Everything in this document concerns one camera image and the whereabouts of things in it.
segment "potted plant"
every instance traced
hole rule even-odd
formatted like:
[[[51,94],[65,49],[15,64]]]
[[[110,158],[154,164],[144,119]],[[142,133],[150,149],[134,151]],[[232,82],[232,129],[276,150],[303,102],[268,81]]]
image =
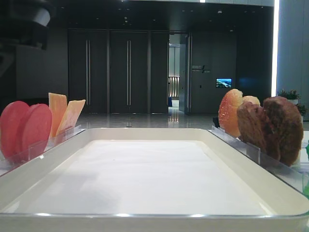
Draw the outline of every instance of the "potted plant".
[[[291,90],[287,92],[283,89],[280,92],[278,92],[278,96],[286,98],[294,105],[298,104],[298,99],[300,98],[296,90]]]
[[[304,116],[307,113],[307,109],[305,108],[305,105],[302,105],[302,104],[297,104],[296,106],[297,106],[298,111],[299,111],[299,113],[301,115],[301,121],[303,121],[304,120]]]

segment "wall sign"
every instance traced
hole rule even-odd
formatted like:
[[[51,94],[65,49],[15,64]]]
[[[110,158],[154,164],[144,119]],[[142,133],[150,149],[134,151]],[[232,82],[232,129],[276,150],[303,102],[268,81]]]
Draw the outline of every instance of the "wall sign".
[[[210,70],[205,69],[205,65],[192,65],[193,72],[210,73]]]

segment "white tray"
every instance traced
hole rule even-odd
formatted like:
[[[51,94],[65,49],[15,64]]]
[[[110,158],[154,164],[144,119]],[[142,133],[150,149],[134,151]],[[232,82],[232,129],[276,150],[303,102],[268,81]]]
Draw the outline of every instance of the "white tray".
[[[308,211],[200,129],[89,129],[0,177],[6,232],[302,232]]]

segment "display screen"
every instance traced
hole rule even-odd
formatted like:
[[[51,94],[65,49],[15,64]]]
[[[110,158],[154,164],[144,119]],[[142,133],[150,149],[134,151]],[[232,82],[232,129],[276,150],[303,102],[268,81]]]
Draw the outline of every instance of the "display screen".
[[[232,79],[216,79],[217,88],[231,88]]]

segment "ceiling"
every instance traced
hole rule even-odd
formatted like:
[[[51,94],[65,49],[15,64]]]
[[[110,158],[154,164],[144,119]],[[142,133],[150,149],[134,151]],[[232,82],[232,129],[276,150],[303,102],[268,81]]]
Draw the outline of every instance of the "ceiling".
[[[49,26],[77,29],[237,31],[270,23],[273,7],[135,0],[49,0]]]

